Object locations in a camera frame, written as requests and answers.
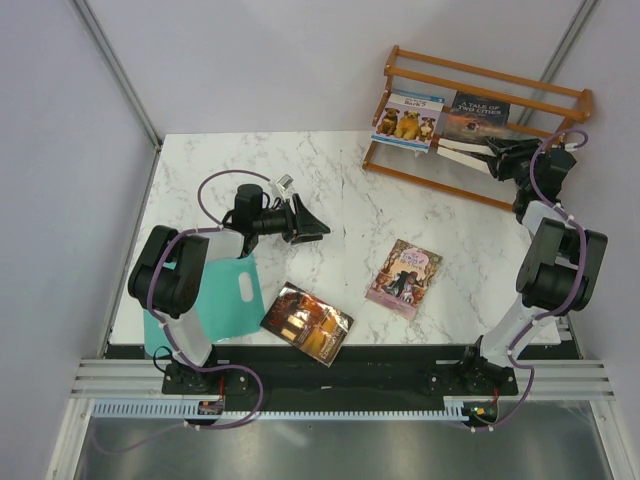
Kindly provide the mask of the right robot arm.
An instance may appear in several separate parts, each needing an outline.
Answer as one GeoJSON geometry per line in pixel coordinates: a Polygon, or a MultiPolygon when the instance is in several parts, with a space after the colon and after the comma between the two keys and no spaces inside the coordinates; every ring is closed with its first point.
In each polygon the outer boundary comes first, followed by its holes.
{"type": "Polygon", "coordinates": [[[532,236],[518,271],[517,298],[502,320],[465,351],[458,381],[483,392],[517,364],[524,348],[548,324],[584,309],[592,298],[608,238],[582,227],[561,203],[563,182],[577,161],[578,144],[560,134],[546,140],[486,140],[490,173],[517,187],[512,211],[532,236]]]}

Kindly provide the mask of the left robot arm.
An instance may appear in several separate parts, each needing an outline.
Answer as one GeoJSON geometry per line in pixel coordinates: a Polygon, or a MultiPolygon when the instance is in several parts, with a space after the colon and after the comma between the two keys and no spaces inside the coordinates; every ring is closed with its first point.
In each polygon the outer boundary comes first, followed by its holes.
{"type": "Polygon", "coordinates": [[[298,194],[276,207],[266,206],[266,198],[259,185],[242,184],[219,226],[182,232],[154,227],[130,274],[129,295],[156,318],[173,358],[187,366],[185,382],[198,393],[211,392],[220,378],[218,367],[208,362],[212,343],[195,309],[205,266],[243,260],[263,236],[279,235],[295,245],[331,233],[298,194]]]}

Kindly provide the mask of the dog cover Bark book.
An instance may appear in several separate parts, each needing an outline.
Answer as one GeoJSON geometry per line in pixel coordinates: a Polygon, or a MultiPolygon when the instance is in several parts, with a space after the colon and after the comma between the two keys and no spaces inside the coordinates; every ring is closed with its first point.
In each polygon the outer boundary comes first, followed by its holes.
{"type": "Polygon", "coordinates": [[[393,89],[375,121],[371,139],[414,152],[427,152],[444,102],[441,97],[393,89]]]}

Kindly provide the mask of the Jane Eyre blue book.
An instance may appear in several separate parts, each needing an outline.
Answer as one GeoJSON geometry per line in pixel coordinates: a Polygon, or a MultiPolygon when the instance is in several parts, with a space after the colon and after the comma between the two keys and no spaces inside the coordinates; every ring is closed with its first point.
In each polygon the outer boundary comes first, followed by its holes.
{"type": "Polygon", "coordinates": [[[464,152],[439,145],[437,154],[447,159],[453,160],[459,164],[473,168],[484,174],[492,176],[490,170],[490,162],[495,160],[491,155],[485,155],[477,152],[464,152]]]}

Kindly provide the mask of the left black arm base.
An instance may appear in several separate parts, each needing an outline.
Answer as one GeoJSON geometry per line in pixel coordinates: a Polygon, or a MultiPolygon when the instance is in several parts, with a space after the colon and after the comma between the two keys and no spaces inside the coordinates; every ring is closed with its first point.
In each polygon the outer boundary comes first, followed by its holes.
{"type": "Polygon", "coordinates": [[[171,360],[165,367],[161,393],[164,395],[203,396],[241,395],[258,393],[258,385],[244,366],[236,364],[205,365],[216,368],[213,372],[202,372],[171,360]]]}

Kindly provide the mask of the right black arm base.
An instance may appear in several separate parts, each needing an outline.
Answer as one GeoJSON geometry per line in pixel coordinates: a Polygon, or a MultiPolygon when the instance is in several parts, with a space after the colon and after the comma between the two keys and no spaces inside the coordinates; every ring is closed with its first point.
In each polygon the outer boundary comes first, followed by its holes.
{"type": "Polygon", "coordinates": [[[519,393],[512,368],[485,359],[436,364],[426,370],[429,391],[439,396],[493,397],[519,393]]]}

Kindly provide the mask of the Tale of Two Cities book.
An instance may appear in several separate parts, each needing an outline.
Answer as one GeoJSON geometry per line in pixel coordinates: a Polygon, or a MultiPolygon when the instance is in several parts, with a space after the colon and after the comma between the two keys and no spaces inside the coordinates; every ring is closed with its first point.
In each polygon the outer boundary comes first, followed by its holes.
{"type": "Polygon", "coordinates": [[[439,145],[490,154],[485,138],[505,137],[510,108],[507,102],[458,91],[447,113],[439,145]]]}

